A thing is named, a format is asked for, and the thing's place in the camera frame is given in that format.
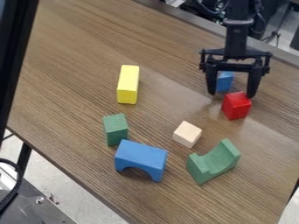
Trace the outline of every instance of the toy block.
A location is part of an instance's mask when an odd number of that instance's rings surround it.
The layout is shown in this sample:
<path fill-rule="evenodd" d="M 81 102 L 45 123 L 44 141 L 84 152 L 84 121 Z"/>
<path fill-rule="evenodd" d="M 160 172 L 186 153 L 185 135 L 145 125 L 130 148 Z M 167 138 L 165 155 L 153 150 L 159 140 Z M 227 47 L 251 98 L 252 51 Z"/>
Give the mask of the toy block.
<path fill-rule="evenodd" d="M 128 139 L 128 124 L 124 114 L 103 117 L 104 132 L 108 146 L 119 144 L 122 139 Z"/>
<path fill-rule="evenodd" d="M 187 148 L 192 148 L 201 137 L 202 129 L 183 121 L 173 132 L 172 138 Z"/>
<path fill-rule="evenodd" d="M 243 92 L 226 94 L 222 110 L 229 120 L 239 119 L 248 115 L 251 105 L 251 101 Z"/>
<path fill-rule="evenodd" d="M 187 160 L 187 170 L 193 179 L 202 185 L 234 168 L 239 159 L 240 152 L 238 149 L 228 139 L 224 139 L 204 156 L 199 156 L 196 153 L 191 154 Z"/>
<path fill-rule="evenodd" d="M 138 85 L 139 66 L 122 66 L 117 86 L 117 101 L 136 104 Z"/>
<path fill-rule="evenodd" d="M 233 84 L 233 72 L 222 72 L 217 79 L 217 92 L 227 92 Z"/>
<path fill-rule="evenodd" d="M 138 168 L 147 172 L 155 182 L 163 176 L 168 151 L 129 140 L 122 140 L 115 154 L 115 169 Z"/>

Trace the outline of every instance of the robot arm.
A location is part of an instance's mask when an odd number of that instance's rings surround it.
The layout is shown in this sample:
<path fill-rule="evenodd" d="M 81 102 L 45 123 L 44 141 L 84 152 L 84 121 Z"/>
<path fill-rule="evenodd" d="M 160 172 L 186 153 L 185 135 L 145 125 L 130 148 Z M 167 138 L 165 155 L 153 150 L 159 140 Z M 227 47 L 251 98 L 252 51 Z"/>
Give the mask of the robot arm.
<path fill-rule="evenodd" d="M 247 47 L 247 35 L 254 17 L 260 17 L 261 0 L 227 0 L 226 46 L 222 49 L 202 50 L 199 69 L 205 73 L 208 92 L 215 95 L 218 71 L 248 73 L 247 97 L 253 98 L 261 77 L 270 72 L 271 52 Z M 254 59 L 251 64 L 231 63 L 229 60 Z"/>

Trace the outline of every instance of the floor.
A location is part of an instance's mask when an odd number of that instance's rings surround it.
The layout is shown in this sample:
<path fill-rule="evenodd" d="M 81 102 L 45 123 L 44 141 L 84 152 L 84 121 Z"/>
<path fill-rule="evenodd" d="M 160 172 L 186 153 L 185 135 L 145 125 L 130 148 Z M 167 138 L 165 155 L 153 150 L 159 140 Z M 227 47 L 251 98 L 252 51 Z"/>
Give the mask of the floor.
<path fill-rule="evenodd" d="M 270 21 L 265 36 L 275 29 L 278 21 L 280 21 L 283 10 L 284 9 L 282 7 L 278 11 L 277 15 Z M 298 51 L 289 47 L 289 43 L 293 38 L 294 31 L 298 25 L 299 13 L 290 13 L 280 30 L 282 35 L 279 47 L 299 56 Z M 275 46 L 276 41 L 273 40 L 269 44 Z M 16 161 L 21 145 L 22 142 L 15 136 L 10 137 L 3 142 L 0 157 Z M 36 152 L 33 152 L 31 155 L 31 161 L 29 163 L 27 173 L 25 174 L 25 178 L 48 197 L 53 196 L 53 199 L 58 204 L 58 207 L 60 207 L 61 210 L 79 224 L 127 223 Z M 285 210 L 280 221 L 281 224 L 299 223 L 298 216 L 294 215 L 294 211 L 298 211 L 298 197 L 299 192 L 296 194 L 296 198 L 292 200 L 294 202 L 292 202 L 292 204 L 290 204 L 290 206 L 288 206 Z"/>
<path fill-rule="evenodd" d="M 21 147 L 22 142 L 17 137 L 6 139 L 0 158 L 17 162 Z M 57 206 L 79 224 L 127 223 L 35 151 L 24 177 L 46 196 L 53 196 Z"/>

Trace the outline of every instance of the blue cube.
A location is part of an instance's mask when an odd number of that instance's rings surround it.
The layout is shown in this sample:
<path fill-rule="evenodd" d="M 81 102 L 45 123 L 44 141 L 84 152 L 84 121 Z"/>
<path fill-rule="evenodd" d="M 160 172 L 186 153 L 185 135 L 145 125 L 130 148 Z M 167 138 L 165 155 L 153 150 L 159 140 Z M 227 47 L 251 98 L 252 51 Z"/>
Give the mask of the blue cube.
<path fill-rule="evenodd" d="M 227 92 L 233 84 L 233 72 L 222 72 L 217 79 L 217 92 Z"/>
<path fill-rule="evenodd" d="M 141 143 L 122 140 L 115 153 L 115 169 L 138 168 L 147 172 L 155 182 L 163 176 L 168 151 Z"/>

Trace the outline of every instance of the wooden table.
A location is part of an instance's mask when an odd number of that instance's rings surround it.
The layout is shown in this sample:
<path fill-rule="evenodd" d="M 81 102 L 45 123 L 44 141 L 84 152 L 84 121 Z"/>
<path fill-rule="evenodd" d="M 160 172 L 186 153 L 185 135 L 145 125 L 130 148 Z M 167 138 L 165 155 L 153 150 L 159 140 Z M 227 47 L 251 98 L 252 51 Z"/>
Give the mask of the wooden table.
<path fill-rule="evenodd" d="M 198 50 L 223 46 L 223 28 L 173 13 L 130 0 L 42 0 L 9 128 L 128 221 L 275 223 L 298 178 L 299 70 L 291 61 L 299 60 L 275 50 L 250 116 L 230 122 L 198 70 Z M 141 67 L 135 106 L 115 99 L 122 64 Z M 233 91 L 245 90 L 246 78 L 238 75 Z M 169 151 L 163 182 L 115 171 L 116 147 L 105 145 L 101 118 L 117 113 L 126 114 L 131 140 Z M 192 150 L 171 139 L 183 120 L 204 130 Z M 242 153 L 239 164 L 196 185 L 188 155 L 226 137 Z"/>

